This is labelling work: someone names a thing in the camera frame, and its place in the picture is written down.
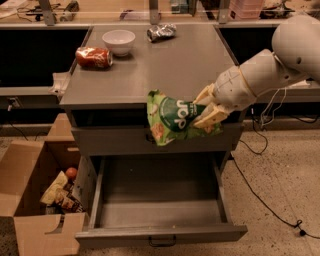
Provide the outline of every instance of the drawer handle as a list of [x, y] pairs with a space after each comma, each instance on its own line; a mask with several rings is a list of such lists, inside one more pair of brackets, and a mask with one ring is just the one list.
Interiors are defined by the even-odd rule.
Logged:
[[160, 243], [160, 244], [154, 243], [152, 241], [152, 237], [149, 236], [149, 245], [152, 246], [152, 247], [171, 247], [171, 246], [176, 245], [176, 242], [177, 242], [177, 239], [176, 239], [175, 235], [173, 236], [173, 239], [172, 239], [171, 243]]

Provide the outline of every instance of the cabinet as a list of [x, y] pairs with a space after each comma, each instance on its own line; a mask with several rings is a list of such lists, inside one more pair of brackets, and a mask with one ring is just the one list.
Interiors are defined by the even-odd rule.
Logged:
[[155, 44], [148, 28], [96, 25], [87, 46], [103, 47], [103, 33], [127, 29], [136, 34], [134, 49], [109, 70], [77, 66], [61, 100], [98, 174], [90, 223], [76, 239], [93, 248], [236, 241], [247, 228], [232, 223], [220, 176], [244, 113], [233, 113], [219, 135], [158, 147], [146, 111], [150, 90], [192, 101], [233, 61], [210, 24], [178, 24], [175, 38]]

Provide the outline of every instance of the gray tabletop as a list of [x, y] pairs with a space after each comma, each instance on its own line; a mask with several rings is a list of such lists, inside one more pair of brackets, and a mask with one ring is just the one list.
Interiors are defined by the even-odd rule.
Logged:
[[150, 90], [192, 101], [206, 85], [233, 65], [213, 25], [178, 24], [176, 36], [150, 43], [150, 25], [97, 25], [87, 46], [104, 47], [102, 35], [113, 29], [135, 33], [126, 57], [114, 57], [108, 70], [85, 70], [77, 65], [60, 105], [65, 109], [104, 109], [145, 104]]

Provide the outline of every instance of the open drawer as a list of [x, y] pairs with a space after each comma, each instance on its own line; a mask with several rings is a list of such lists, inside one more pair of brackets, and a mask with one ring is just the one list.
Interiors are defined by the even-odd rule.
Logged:
[[225, 206], [214, 153], [104, 157], [82, 247], [239, 240]]

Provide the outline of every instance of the plastic container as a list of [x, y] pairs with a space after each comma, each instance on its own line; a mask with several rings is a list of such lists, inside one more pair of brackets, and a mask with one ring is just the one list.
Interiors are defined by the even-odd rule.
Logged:
[[264, 0], [231, 0], [229, 16], [233, 20], [259, 19]]

